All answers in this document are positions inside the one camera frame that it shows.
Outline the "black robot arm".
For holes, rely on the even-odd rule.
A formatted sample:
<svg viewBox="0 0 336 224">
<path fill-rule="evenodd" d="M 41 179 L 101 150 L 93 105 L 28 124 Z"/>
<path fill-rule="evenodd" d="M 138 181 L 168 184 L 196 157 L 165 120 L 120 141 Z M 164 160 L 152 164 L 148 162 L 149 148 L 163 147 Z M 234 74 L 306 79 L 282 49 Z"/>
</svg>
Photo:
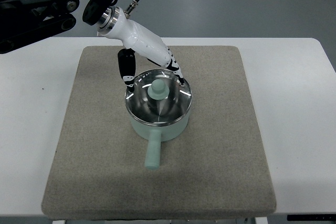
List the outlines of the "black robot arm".
<svg viewBox="0 0 336 224">
<path fill-rule="evenodd" d="M 89 0 L 82 20 L 98 22 L 118 0 Z M 79 0 L 1 0 L 1 53 L 25 47 L 72 29 Z"/>
</svg>

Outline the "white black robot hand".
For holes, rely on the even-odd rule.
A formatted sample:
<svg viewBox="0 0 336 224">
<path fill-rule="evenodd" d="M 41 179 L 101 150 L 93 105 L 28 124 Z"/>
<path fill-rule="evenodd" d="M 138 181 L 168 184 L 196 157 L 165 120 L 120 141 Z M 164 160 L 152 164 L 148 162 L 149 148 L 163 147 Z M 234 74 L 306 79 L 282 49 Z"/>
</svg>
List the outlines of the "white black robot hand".
<svg viewBox="0 0 336 224">
<path fill-rule="evenodd" d="M 159 67 L 173 71 L 180 85 L 184 85 L 181 69 L 169 47 L 158 35 L 127 19 L 121 8 L 107 8 L 98 21 L 98 33 L 103 37 L 122 42 L 124 48 L 118 52 L 118 65 L 120 76 L 129 92 L 134 91 L 136 53 Z"/>
</svg>

